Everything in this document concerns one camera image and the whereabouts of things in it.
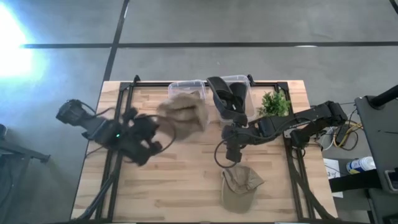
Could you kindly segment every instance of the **green plant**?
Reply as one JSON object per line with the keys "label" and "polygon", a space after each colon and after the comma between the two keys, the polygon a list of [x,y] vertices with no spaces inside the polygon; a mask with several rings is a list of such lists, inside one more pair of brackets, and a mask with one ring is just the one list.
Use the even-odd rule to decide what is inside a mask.
{"label": "green plant", "polygon": [[258,108],[260,116],[286,116],[290,107],[290,101],[286,100],[285,94],[281,91],[264,94],[261,104],[262,108]]}

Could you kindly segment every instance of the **wooden table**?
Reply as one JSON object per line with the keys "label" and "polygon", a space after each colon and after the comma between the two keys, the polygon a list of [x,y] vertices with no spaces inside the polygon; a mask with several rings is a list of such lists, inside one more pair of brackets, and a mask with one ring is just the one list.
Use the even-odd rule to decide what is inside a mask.
{"label": "wooden table", "polygon": [[[304,82],[288,82],[293,111],[310,107]],[[98,111],[116,105],[120,82],[104,82]],[[267,87],[253,87],[256,107]],[[252,167],[264,180],[252,209],[246,214],[235,214],[220,206],[221,169],[213,160],[215,146],[221,140],[221,126],[216,115],[212,92],[206,89],[206,105],[210,124],[206,131],[175,142],[168,150],[138,167],[122,164],[114,222],[274,222],[296,221],[296,212],[282,137],[259,146],[242,150],[242,164]],[[168,98],[165,87],[134,87],[132,106],[140,113],[154,114],[157,105]],[[114,112],[105,114],[113,118]],[[165,146],[169,138],[156,136]],[[88,151],[98,147],[91,142]],[[319,147],[307,147],[305,166],[310,188],[330,214],[337,217],[335,204]],[[98,193],[103,175],[106,150],[100,150],[85,160],[76,195],[72,217],[83,213]],[[225,149],[219,150],[220,162],[227,164]],[[301,194],[303,209],[304,197]]]}

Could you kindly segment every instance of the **concrete floor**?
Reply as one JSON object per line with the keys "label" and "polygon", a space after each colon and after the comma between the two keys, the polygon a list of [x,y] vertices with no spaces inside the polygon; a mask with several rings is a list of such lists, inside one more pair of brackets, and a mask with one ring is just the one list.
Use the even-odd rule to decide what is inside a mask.
{"label": "concrete floor", "polygon": [[[6,223],[68,220],[87,141],[55,115],[70,98],[96,106],[110,53],[12,47],[112,43],[122,4],[0,2],[0,29],[6,30],[0,36],[0,123],[9,127],[10,141],[52,155],[48,164],[31,162]],[[131,0],[120,43],[398,41],[397,24],[388,0]],[[398,46],[119,49],[110,80],[251,74],[258,80],[302,79],[313,105],[345,103],[396,85],[397,58]],[[369,149],[360,138],[354,151],[331,148],[324,156],[366,156]],[[355,214],[339,211],[343,219],[362,216]]]}

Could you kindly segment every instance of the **cap brim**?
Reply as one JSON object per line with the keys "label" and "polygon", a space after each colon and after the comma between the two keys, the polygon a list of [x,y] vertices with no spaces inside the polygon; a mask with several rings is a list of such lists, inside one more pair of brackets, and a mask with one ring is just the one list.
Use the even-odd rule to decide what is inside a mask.
{"label": "cap brim", "polygon": [[221,186],[221,205],[230,212],[246,213],[249,211],[256,190],[250,190],[243,194],[234,193],[223,178]]}

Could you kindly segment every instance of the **khaki cap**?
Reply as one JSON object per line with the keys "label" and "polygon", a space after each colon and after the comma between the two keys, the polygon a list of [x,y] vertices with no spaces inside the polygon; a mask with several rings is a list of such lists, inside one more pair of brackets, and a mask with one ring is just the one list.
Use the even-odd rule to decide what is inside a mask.
{"label": "khaki cap", "polygon": [[222,172],[221,204],[230,212],[249,211],[258,186],[264,183],[250,167],[236,165]]}

